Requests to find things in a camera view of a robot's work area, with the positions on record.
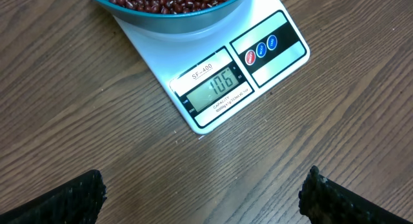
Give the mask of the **red beans in bowl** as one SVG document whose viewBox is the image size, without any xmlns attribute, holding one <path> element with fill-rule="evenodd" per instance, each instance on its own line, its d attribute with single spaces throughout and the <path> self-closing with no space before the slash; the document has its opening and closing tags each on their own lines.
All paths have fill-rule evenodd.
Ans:
<svg viewBox="0 0 413 224">
<path fill-rule="evenodd" d="M 213 8 L 228 0 L 108 0 L 110 3 L 152 14 L 187 14 Z"/>
</svg>

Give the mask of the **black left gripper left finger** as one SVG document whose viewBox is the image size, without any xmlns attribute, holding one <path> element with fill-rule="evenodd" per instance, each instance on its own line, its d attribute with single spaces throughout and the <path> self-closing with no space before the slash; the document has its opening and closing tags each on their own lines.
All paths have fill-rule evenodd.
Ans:
<svg viewBox="0 0 413 224">
<path fill-rule="evenodd" d="M 106 199 L 103 177 L 93 169 L 1 214 L 1 223 L 94 224 Z"/>
</svg>

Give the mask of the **white digital kitchen scale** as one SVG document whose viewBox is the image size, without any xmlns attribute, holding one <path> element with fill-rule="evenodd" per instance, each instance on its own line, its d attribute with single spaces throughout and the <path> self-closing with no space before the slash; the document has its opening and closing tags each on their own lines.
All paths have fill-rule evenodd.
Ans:
<svg viewBox="0 0 413 224">
<path fill-rule="evenodd" d="M 187 34 L 119 26 L 197 134 L 213 131 L 310 57 L 281 0 L 242 0 L 228 17 Z"/>
</svg>

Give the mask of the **teal metal bowl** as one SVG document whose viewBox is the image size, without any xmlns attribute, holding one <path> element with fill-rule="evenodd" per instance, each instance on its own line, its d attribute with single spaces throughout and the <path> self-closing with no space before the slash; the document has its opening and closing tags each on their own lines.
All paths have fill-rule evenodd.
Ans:
<svg viewBox="0 0 413 224">
<path fill-rule="evenodd" d="M 216 8 L 189 14 L 150 14 L 122 8 L 109 0 L 94 0 L 110 12 L 119 24 L 128 23 L 144 30 L 162 34 L 198 31 L 224 19 L 246 0 L 229 0 Z"/>
</svg>

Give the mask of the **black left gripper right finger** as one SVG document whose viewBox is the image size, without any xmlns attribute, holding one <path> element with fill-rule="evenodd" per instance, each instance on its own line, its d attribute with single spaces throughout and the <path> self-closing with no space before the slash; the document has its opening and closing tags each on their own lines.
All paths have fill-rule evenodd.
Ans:
<svg viewBox="0 0 413 224">
<path fill-rule="evenodd" d="M 299 213 L 311 224 L 412 224 L 322 176 L 315 165 L 298 197 Z"/>
</svg>

